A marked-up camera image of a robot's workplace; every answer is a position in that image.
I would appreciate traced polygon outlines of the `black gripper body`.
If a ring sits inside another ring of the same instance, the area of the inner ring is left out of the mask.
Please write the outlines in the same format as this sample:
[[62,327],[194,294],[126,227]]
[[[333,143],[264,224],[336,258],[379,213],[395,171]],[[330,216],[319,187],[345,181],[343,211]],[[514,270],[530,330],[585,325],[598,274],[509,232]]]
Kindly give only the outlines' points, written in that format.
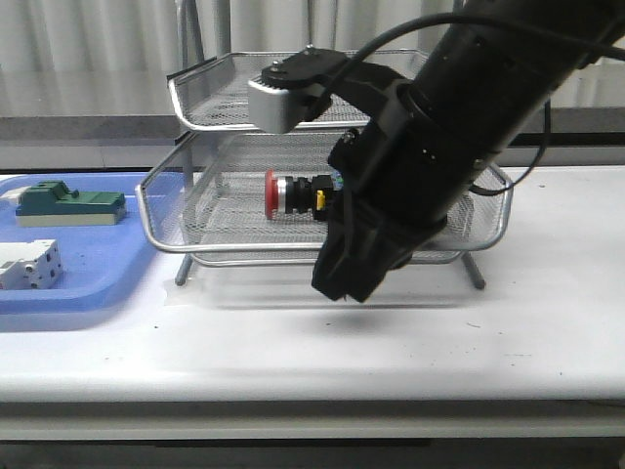
[[335,93],[370,120],[328,158],[345,181],[330,211],[328,242],[380,236],[414,244],[439,232],[488,163],[473,90],[392,82],[342,84]]

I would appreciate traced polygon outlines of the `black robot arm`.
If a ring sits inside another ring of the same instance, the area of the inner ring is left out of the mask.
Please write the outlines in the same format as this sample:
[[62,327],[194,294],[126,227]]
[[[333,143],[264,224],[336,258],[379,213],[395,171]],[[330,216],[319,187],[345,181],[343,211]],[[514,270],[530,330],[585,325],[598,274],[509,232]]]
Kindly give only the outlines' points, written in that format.
[[344,185],[312,286],[366,300],[576,69],[624,33],[620,1],[470,1],[415,78],[383,92],[329,163]]

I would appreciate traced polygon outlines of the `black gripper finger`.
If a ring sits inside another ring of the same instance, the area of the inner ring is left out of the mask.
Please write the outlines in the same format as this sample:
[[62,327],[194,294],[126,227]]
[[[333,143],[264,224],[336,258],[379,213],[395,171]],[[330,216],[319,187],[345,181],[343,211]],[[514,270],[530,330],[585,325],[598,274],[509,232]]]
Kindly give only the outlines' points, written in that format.
[[355,261],[349,295],[366,301],[384,280],[388,271],[403,267],[412,257],[419,237],[410,227],[383,220],[381,223],[352,219],[349,254]]
[[312,287],[336,301],[350,296],[361,300],[357,285],[359,261],[353,253],[355,195],[339,194],[328,212],[327,237],[312,271]]

